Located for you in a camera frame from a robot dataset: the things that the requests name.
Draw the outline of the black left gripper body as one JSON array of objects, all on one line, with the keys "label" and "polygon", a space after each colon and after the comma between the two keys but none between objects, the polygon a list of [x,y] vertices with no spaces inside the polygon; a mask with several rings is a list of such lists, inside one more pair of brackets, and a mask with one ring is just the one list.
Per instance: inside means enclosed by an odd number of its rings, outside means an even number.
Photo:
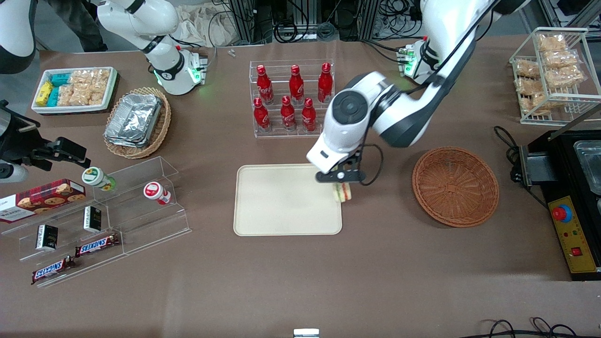
[{"label": "black left gripper body", "polygon": [[357,172],[363,173],[361,169],[362,151],[356,151],[354,154],[342,160],[332,167],[329,173],[337,172]]}]

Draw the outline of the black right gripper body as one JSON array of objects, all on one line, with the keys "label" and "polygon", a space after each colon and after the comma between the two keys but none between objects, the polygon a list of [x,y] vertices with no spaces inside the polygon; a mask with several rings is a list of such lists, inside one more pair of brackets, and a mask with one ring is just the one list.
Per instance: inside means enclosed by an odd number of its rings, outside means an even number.
[{"label": "black right gripper body", "polygon": [[17,165],[38,165],[41,160],[33,156],[46,141],[38,131],[39,123],[26,118],[8,108],[6,100],[1,101],[1,160]]}]

